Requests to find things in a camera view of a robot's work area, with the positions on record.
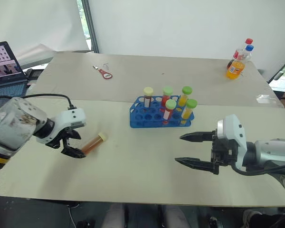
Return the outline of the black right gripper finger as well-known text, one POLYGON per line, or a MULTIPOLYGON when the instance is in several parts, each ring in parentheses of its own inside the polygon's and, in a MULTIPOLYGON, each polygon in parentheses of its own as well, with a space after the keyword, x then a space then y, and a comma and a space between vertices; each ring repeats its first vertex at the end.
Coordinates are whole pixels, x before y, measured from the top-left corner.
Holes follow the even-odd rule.
POLYGON ((187 133, 187 134, 180 136, 180 139, 188 141, 188 142, 212 141, 214 135, 215 135, 215 131, 193 132, 193 133, 187 133))
POLYGON ((216 175, 219 174, 219 165, 214 162, 201 161, 200 159, 190 157, 175 158, 175 161, 191 169, 208 171, 216 175))

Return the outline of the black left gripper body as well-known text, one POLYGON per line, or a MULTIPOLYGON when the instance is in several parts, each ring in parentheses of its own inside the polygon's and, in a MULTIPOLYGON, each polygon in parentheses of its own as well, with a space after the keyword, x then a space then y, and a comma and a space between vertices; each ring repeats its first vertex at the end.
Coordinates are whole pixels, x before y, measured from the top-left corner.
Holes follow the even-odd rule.
POLYGON ((55 136, 53 139, 51 139, 49 142, 46 143, 46 146, 58 149, 60 147, 60 142, 67 140, 72 135, 72 130, 70 127, 62 129, 57 136, 55 136))

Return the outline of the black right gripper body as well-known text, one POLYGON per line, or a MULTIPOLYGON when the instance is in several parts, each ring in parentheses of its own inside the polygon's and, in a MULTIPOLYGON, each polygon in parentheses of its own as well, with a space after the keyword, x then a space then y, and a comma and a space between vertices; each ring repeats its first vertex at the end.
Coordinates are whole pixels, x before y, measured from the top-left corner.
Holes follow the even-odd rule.
POLYGON ((212 137, 211 162, 214 164, 213 173, 219 174, 220 166, 232 166, 238 160, 238 143, 226 138, 219 139, 218 131, 212 137))

